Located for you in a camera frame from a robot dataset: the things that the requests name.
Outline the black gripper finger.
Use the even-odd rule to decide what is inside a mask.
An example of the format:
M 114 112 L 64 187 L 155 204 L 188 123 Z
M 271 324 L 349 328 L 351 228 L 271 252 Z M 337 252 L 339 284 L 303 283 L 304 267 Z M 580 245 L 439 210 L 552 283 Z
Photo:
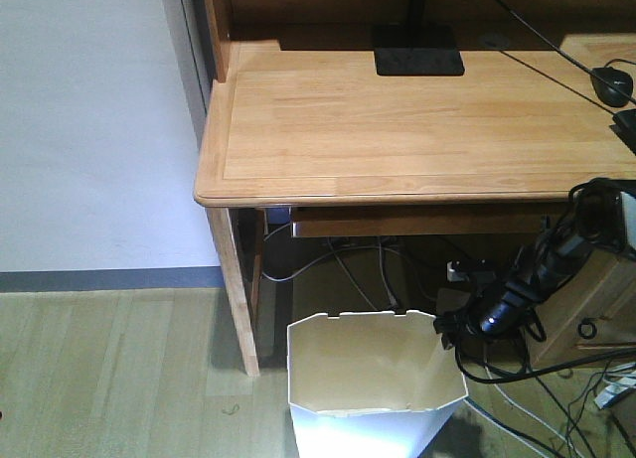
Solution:
M 463 318 L 457 314 L 438 315 L 433 320 L 436 333 L 460 333 L 464 327 Z
M 442 333 L 441 345 L 444 350 L 454 349 L 460 343 L 460 337 L 455 333 Z

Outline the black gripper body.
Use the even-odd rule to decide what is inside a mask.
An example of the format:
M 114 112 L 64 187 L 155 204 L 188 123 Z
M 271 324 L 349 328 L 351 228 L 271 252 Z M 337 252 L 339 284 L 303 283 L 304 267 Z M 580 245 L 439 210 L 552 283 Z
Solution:
M 503 273 L 470 273 L 467 329 L 482 338 L 499 338 L 520 327 L 524 317 L 547 299 L 535 262 L 517 260 Z

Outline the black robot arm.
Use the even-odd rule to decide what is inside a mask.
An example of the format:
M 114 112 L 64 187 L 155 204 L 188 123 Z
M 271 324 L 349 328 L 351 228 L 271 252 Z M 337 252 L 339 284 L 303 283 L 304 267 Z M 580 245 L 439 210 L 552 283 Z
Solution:
M 442 347 L 466 336 L 499 339 L 532 323 L 534 310 L 572 280 L 595 250 L 635 259 L 635 182 L 595 178 L 573 187 L 557 222 L 501 271 L 485 259 L 450 261 L 451 282 L 473 287 L 465 305 L 436 315 Z

